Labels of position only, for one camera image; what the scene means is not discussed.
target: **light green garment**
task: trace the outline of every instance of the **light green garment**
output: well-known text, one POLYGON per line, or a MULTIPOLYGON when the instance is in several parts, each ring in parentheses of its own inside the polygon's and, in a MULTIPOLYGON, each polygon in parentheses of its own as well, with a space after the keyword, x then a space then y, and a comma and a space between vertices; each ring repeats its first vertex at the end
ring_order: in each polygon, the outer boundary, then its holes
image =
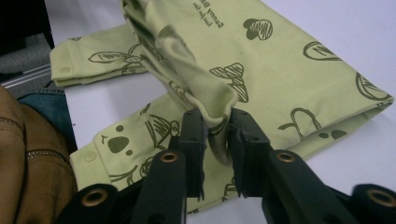
POLYGON ((138 57, 139 42, 131 33, 131 27, 123 24, 66 39, 49 55, 51 79, 64 87, 146 72, 138 57))
MULTIPOLYGON (((307 158, 393 102, 260 1, 124 0, 121 5, 134 29, 129 37, 137 36, 140 43, 136 61, 169 93, 102 130, 71 155, 80 189, 95 183, 124 189, 145 176, 155 153, 167 148, 170 136, 179 134, 182 114, 198 107, 210 136, 205 200, 188 200, 188 211, 197 212, 234 196, 225 147, 232 107, 249 112, 273 148, 307 158)), ((125 35, 114 30, 102 35, 107 33, 119 40, 125 35)), ((92 52, 112 44, 92 45, 92 52)))

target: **brown leather jacket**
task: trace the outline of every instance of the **brown leather jacket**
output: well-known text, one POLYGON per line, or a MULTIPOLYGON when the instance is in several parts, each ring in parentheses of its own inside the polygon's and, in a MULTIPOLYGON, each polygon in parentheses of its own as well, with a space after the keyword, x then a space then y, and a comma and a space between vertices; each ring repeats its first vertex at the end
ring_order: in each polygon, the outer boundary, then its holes
POLYGON ((67 144, 0 86, 0 223, 53 223, 77 192, 67 144))

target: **black plastic part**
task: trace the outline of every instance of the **black plastic part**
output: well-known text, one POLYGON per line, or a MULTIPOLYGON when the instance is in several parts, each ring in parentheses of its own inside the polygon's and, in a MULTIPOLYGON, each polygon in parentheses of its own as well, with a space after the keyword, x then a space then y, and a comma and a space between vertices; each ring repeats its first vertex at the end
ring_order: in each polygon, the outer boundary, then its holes
POLYGON ((165 150, 151 164, 134 208, 131 224, 186 222, 186 162, 183 153, 165 150))
POLYGON ((119 197, 114 204, 110 218, 110 223, 127 224, 130 222, 134 207, 139 197, 145 178, 138 180, 126 189, 119 192, 119 197))
POLYGON ((187 111, 183 116, 177 150, 186 157, 187 197, 204 198, 204 155, 208 129, 198 109, 187 111))
POLYGON ((289 215, 276 192, 262 197, 262 211, 268 224, 290 224, 289 215))
POLYGON ((233 156, 235 185, 245 197, 262 197, 265 190, 264 159, 273 151, 270 140, 251 115, 233 109, 228 149, 233 156))
POLYGON ((291 223, 358 223, 297 154, 271 152, 266 172, 291 223))
POLYGON ((378 185, 358 185, 351 196, 353 213, 362 224, 396 223, 396 193, 378 185))
POLYGON ((106 224, 118 199, 117 189, 96 184, 81 190, 59 215, 56 224, 106 224))

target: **fabric fold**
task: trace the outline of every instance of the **fabric fold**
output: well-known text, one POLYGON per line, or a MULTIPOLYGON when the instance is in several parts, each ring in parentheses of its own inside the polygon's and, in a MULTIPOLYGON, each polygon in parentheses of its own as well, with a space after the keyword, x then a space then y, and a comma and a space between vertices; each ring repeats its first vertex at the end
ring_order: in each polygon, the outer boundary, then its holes
POLYGON ((49 55, 57 86, 88 84, 125 74, 146 72, 140 48, 126 24, 66 39, 49 55))
POLYGON ((144 177, 152 156, 179 134, 182 114, 198 107, 210 134, 205 200, 188 204, 195 213, 235 195, 225 140, 232 107, 250 113, 274 149, 306 159, 393 103, 261 1, 123 0, 121 8, 133 30, 128 36, 139 43, 134 56, 168 94, 71 156, 80 189, 97 182, 124 189, 144 177), (84 159, 89 151, 96 162, 84 159))

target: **denim jeans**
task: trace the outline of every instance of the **denim jeans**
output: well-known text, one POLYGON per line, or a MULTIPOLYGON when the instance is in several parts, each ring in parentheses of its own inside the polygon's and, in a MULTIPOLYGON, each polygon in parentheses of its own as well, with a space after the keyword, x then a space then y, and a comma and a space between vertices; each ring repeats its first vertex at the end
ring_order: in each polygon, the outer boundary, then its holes
POLYGON ((20 104, 28 105, 52 124, 65 139, 76 142, 63 90, 37 89, 20 97, 20 104))

